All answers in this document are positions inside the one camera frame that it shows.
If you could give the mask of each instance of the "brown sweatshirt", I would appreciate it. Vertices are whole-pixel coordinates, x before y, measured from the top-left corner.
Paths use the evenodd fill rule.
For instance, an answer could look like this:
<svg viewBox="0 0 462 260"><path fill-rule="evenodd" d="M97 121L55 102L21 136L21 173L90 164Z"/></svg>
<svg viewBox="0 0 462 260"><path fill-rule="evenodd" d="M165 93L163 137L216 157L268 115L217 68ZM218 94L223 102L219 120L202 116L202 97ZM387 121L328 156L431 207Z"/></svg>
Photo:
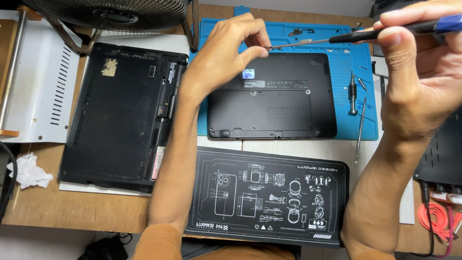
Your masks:
<svg viewBox="0 0 462 260"><path fill-rule="evenodd" d="M181 260L181 234L168 224L149 226L136 245L132 260ZM229 246L199 256L194 260L293 260L293 254L272 246L254 244ZM394 260L394 257L377 250L364 252L353 260Z"/></svg>

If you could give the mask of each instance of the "red cable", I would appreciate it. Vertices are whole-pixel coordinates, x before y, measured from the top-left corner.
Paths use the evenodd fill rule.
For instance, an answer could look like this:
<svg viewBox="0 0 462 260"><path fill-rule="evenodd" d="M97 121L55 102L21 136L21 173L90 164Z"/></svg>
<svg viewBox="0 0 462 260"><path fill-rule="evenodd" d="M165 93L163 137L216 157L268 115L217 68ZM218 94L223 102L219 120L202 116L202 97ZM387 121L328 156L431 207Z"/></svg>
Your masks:
<svg viewBox="0 0 462 260"><path fill-rule="evenodd" d="M452 219L452 208L450 205L448 205L448 213L446 213L446 210L444 210L440 204L430 202L429 209L430 215L434 215L436 217L436 221L432 220L433 233L437 234L443 241L448 241L447 238L449 238L449 245L446 253L442 256L436 256L437 258L445 258L451 253L452 249L452 232L454 227L454 220ZM420 205L417 211L417 218L424 228L430 230L430 223L428 222L427 209L425 204Z"/></svg>

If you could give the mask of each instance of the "blue silicone repair mat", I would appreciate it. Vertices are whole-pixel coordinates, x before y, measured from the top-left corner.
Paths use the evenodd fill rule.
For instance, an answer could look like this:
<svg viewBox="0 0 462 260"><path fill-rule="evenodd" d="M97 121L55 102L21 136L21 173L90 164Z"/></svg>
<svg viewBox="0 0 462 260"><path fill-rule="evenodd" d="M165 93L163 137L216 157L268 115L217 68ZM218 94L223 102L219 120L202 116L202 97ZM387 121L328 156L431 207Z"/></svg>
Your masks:
<svg viewBox="0 0 462 260"><path fill-rule="evenodd" d="M208 35L215 24L223 19L202 18L200 24L200 45L204 45ZM318 24L296 24L296 23L275 23L265 22L268 35L273 46L289 43L297 43L300 40L312 39L313 41L327 39L334 35L350 32L348 25L318 25ZM301 30L302 33L292 35L294 31ZM245 44L239 47L239 53L247 49ZM364 118L363 134L361 139L375 141L378 139L377 111L374 95L374 82L372 79L371 54L369 45L351 43L319 43L294 47L285 47L272 52L305 53L316 52L326 53L329 57L330 75L332 78L332 89L334 92L335 114L337 117L337 136L335 139L357 140L359 125L363 109L364 97L367 97ZM358 99L356 110L357 116L349 116L350 101L348 100L348 85L351 78L351 70L356 75L355 82L358 85ZM361 87L357 78L361 78L366 85L368 93ZM205 99L199 110L197 120L197 135L207 135L207 103Z"/></svg>

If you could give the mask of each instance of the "hand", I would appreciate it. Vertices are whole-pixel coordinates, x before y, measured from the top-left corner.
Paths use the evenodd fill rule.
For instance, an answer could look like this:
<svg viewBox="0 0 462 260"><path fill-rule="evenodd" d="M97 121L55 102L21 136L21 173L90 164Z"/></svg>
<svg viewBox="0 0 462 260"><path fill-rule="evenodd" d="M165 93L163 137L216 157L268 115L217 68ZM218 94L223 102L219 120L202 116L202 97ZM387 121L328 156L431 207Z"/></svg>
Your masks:
<svg viewBox="0 0 462 260"><path fill-rule="evenodd" d="M242 41L247 49L237 49ZM265 23L245 13L217 22L207 41L188 66L180 87L180 97L188 96L200 104L215 89L244 71L252 60L268 57L263 48L271 46Z"/></svg>
<svg viewBox="0 0 462 260"><path fill-rule="evenodd" d="M398 26L460 13L462 1L427 1L384 13L374 24L388 27L377 39L389 70L381 116L397 140L429 140L462 104L462 33L446 34L441 46Z"/></svg>

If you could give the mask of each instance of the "electric fan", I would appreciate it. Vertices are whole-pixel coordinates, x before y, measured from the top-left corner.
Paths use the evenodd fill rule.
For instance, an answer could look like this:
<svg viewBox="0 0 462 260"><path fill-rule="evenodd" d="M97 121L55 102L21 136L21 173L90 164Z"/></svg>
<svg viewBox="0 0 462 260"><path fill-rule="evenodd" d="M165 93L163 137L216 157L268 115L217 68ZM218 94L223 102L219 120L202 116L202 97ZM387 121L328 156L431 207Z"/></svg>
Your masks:
<svg viewBox="0 0 462 260"><path fill-rule="evenodd" d="M182 24L192 52L199 47L198 0L23 0L43 15L64 42L79 53L89 53L102 30L126 32L162 31ZM186 20L192 2L193 32ZM96 29L87 47L79 47L63 22Z"/></svg>

